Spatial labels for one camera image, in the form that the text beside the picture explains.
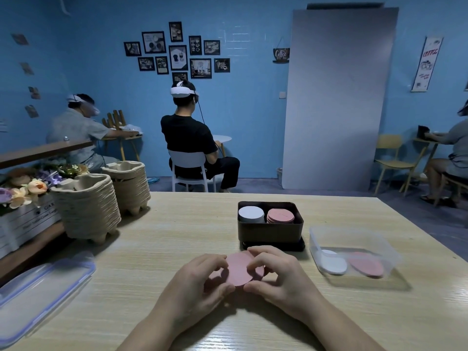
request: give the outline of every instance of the black t-shirt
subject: black t-shirt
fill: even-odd
[[[210,129],[192,117],[164,116],[161,131],[167,148],[174,152],[211,154],[218,150]]]

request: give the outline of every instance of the hanging sign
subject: hanging sign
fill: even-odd
[[[419,60],[418,72],[414,79],[411,92],[426,92],[429,86],[432,70],[436,64],[437,55],[439,55],[440,45],[443,37],[426,37],[421,60]]]

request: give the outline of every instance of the woman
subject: woman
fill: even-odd
[[[458,115],[468,116],[468,100]],[[439,189],[442,173],[468,179],[468,119],[453,126],[448,133],[426,133],[426,138],[441,144],[453,145],[453,153],[448,159],[431,159],[426,167],[429,181],[429,194],[421,197],[422,200],[433,204],[435,192]],[[442,200],[448,206],[456,207],[458,197],[452,193],[449,199]]]

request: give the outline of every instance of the white chair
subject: white chair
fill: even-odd
[[[189,191],[189,185],[204,185],[205,192],[208,192],[208,180],[205,173],[206,156],[202,152],[199,153],[183,153],[173,152],[168,150],[172,159],[172,192],[176,191],[176,183],[185,183],[186,191]],[[184,168],[200,167],[203,179],[187,179],[184,177],[175,176],[175,166]],[[213,192],[216,192],[216,176],[213,176]]]

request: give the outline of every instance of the round white table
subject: round white table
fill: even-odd
[[[227,135],[213,135],[213,140],[214,141],[219,141],[221,143],[221,152],[223,153],[223,156],[226,157],[226,154],[224,153],[224,143],[232,140],[230,136]]]

